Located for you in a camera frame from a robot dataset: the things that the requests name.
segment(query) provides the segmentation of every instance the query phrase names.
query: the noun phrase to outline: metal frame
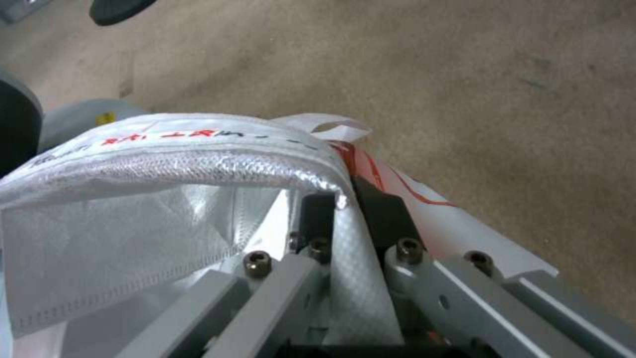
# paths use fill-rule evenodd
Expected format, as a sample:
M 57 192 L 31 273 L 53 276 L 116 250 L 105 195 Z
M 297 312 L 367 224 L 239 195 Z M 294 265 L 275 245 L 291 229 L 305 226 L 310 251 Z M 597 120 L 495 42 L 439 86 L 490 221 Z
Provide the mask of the metal frame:
M 208 271 L 194 286 L 130 342 L 118 358 L 197 357 L 220 334 L 232 312 L 249 299 L 247 284 Z
M 486 341 L 504 357 L 590 355 L 461 257 L 420 264 L 385 255 L 389 288 L 406 294 L 454 345 Z
M 321 282 L 318 263 L 286 255 L 204 358 L 271 357 L 286 343 L 304 343 Z

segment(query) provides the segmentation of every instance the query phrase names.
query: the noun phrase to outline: gray plastic part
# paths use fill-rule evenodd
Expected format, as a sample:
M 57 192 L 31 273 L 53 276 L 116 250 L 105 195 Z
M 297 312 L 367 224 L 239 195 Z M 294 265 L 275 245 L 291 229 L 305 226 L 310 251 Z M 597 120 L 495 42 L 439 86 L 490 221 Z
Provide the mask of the gray plastic part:
M 319 265 L 288 254 L 204 355 L 271 357 L 287 342 L 305 343 L 321 284 Z
M 117 357 L 198 357 L 248 298 L 245 282 L 208 271 Z
M 404 292 L 454 345 L 486 341 L 503 357 L 589 357 L 511 294 L 461 257 L 421 264 L 385 254 L 387 283 Z
M 636 357 L 636 334 L 543 271 L 524 273 L 503 287 L 595 357 Z

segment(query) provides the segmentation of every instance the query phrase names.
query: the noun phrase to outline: floor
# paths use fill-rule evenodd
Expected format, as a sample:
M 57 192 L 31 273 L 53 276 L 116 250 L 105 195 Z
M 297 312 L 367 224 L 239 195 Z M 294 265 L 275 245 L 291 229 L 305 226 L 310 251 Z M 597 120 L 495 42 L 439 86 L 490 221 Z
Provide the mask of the floor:
M 99 28 L 55 0 L 0 29 L 44 109 L 326 112 L 636 327 L 631 0 L 158 0 Z

